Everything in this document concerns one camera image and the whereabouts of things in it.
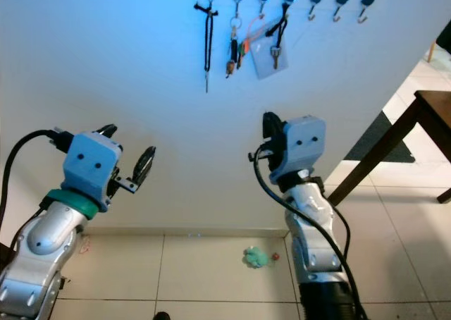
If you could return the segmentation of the dark brown wooden table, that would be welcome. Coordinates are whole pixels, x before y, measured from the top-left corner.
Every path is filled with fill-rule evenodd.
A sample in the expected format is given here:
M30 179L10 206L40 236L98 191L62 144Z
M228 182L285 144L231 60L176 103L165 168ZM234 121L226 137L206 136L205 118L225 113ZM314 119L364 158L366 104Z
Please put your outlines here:
M419 124L431 137L443 156L451 162L451 91L418 90L415 100L403 111L396 123L375 143L370 152L329 194L326 200L338 205L373 171L412 128Z

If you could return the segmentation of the black floor mat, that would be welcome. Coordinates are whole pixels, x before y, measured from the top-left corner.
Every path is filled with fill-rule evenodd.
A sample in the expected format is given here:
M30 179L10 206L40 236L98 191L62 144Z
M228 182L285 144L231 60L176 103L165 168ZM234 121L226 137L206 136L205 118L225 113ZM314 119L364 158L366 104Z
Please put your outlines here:
M385 113L379 113L373 123L364 131L357 143L352 146L344 160L362 160L379 142L387 130L392 127ZM400 164L413 164L416 161L404 142L399 142L381 162L393 162Z

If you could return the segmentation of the dark wooden cabinet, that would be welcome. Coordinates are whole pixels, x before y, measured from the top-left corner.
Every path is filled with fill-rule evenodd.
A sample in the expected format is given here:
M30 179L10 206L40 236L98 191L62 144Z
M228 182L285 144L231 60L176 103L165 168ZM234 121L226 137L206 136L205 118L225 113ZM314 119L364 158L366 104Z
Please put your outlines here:
M3 271L12 261L16 251L9 245L0 243L0 269Z

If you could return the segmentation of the dark key bunch with fob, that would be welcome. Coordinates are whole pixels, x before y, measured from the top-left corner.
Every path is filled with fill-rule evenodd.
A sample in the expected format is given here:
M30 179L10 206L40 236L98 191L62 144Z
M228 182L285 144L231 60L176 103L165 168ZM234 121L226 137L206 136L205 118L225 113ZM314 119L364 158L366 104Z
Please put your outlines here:
M240 69L242 63L242 56L244 56L244 49L242 44L238 41L238 30L243 24L238 14L230 20L230 45L229 45L229 60L226 64L226 78L235 74L235 70Z

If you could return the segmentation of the green plush toy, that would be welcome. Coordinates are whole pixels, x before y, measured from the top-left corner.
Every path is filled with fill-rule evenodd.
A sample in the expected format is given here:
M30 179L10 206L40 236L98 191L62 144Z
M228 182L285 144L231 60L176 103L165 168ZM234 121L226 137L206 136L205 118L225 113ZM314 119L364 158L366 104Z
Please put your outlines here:
M271 264L270 255L257 246L251 246L244 249L242 260L246 265L253 269L260 269Z

